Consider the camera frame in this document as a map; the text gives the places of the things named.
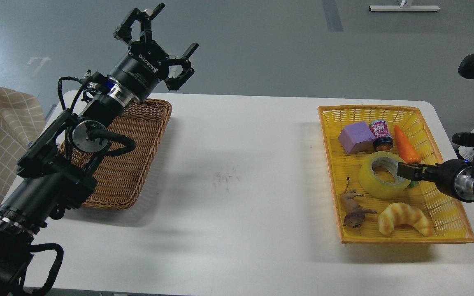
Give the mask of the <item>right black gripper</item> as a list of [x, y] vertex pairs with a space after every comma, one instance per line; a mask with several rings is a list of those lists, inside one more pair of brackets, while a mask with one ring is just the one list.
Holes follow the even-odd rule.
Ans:
[[399, 162], [397, 176], [414, 182], [434, 182], [441, 193], [462, 202], [474, 202], [472, 164], [466, 160], [453, 159], [435, 165]]

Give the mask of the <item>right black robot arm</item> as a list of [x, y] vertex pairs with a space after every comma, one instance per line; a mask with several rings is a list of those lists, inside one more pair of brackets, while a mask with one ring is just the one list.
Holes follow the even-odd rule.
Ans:
[[434, 165], [399, 162], [397, 176], [413, 181], [432, 182], [447, 196], [461, 202], [474, 202], [474, 132], [455, 133], [452, 142], [472, 148], [473, 160], [452, 159]]

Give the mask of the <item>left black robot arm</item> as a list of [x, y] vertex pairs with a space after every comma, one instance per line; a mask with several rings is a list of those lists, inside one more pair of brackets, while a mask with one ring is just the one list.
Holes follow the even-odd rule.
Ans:
[[23, 181], [0, 206], [0, 296], [28, 295], [28, 266], [34, 254], [48, 250], [56, 255], [46, 282], [29, 294], [44, 296], [51, 290], [64, 250], [56, 243], [34, 245], [34, 236], [47, 226], [48, 217], [61, 219], [67, 209], [84, 204], [98, 185], [94, 173], [106, 157], [135, 150], [134, 140], [109, 129], [113, 121], [147, 99], [158, 83], [175, 91], [194, 74], [190, 57], [197, 43], [180, 58], [171, 58], [153, 39], [152, 21], [164, 7], [160, 3], [151, 12], [134, 8], [128, 13], [114, 31], [128, 52], [107, 76], [88, 71], [79, 79], [70, 107], [63, 99], [62, 82], [77, 78], [59, 79], [62, 112], [18, 160], [17, 174]]

